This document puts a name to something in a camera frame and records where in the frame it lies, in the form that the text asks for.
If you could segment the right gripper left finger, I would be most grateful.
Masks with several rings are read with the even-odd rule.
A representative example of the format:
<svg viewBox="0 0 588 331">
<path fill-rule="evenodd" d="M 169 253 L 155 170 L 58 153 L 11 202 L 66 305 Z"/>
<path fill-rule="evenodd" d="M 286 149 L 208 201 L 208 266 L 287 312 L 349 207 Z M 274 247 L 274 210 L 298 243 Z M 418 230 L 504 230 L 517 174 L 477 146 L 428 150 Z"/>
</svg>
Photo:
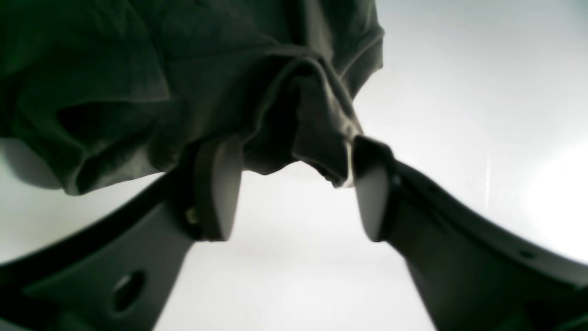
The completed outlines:
<svg viewBox="0 0 588 331">
<path fill-rule="evenodd" d="M 151 331 L 196 242 L 231 236 L 237 135 L 191 146 L 178 167 L 96 224 L 1 265 L 1 321 L 25 331 Z"/>
</svg>

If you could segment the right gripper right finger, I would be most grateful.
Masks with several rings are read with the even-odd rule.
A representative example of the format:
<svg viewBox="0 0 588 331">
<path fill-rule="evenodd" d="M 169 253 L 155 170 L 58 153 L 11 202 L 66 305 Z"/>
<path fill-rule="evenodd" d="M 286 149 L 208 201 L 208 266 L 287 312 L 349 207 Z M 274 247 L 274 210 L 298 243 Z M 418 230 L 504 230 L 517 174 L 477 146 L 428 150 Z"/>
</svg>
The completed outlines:
<svg viewBox="0 0 588 331">
<path fill-rule="evenodd" d="M 585 331 L 588 269 L 460 203 L 356 136 L 354 185 L 363 228 L 405 260 L 437 331 Z"/>
</svg>

